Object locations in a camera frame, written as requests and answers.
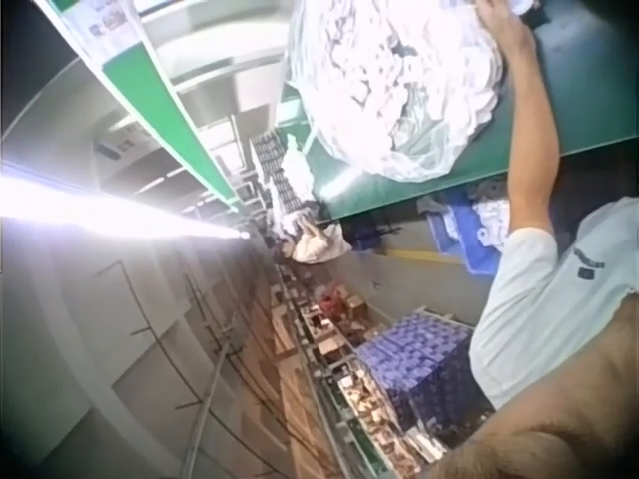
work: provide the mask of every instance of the window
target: window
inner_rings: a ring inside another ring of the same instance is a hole
[[[234,142],[233,126],[229,120],[215,123],[200,130],[200,139],[207,150],[214,150],[219,145]]]
[[[211,153],[218,158],[230,174],[239,173],[245,167],[244,159],[240,154],[240,147],[236,142],[216,148],[212,150]]]

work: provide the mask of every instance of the person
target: person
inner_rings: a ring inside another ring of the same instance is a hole
[[[321,229],[306,215],[299,215],[297,224],[302,233],[297,240],[285,238],[280,246],[283,258],[305,264],[318,264],[336,259],[352,250],[352,246],[343,237],[339,223]]]
[[[534,38],[506,0],[476,7],[514,92],[510,233],[470,346],[496,413],[427,477],[639,477],[639,202],[591,213],[559,260],[559,141]]]

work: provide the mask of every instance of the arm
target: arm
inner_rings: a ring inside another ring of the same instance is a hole
[[[511,61],[515,111],[508,197],[510,231],[535,227],[552,233],[549,205],[559,168],[559,140],[536,60]]]
[[[559,141],[532,33],[506,0],[477,0],[477,13],[510,66],[514,122],[508,196],[510,230],[552,233],[548,207],[559,166]]]

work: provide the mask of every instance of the workbench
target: workbench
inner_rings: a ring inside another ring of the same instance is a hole
[[[637,42],[617,23],[578,0],[547,0],[534,28],[537,50],[556,116],[563,156],[638,136]],[[363,173],[340,195],[324,199],[334,219],[390,205],[507,170],[512,131],[512,92],[505,78],[493,120],[457,160],[452,171],[423,183],[400,183]],[[278,127],[303,144],[310,133],[304,112]],[[323,186],[349,165],[319,141],[307,155],[321,198]]]

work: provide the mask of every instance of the white plastic bag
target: white plastic bag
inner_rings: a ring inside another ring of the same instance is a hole
[[[401,182],[445,175],[497,103],[501,57],[454,0],[299,0],[288,81],[335,158]]]

